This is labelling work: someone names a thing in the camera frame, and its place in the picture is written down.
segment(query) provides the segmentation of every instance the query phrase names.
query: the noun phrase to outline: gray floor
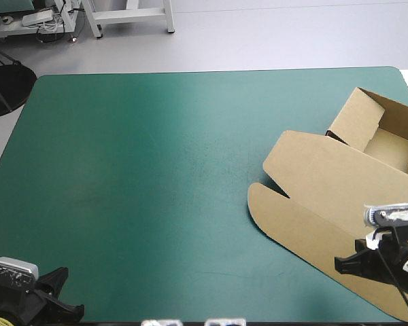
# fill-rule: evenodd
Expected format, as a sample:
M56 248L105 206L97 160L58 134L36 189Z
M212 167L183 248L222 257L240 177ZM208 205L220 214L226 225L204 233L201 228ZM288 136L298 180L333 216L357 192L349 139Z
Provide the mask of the gray floor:
M143 6L161 0L141 0ZM408 69L408 1L172 0L176 32L163 22L88 24L79 41L54 45L10 37L0 48L55 73L223 71L395 66ZM96 0L120 7L122 0ZM83 23L83 15L78 29Z

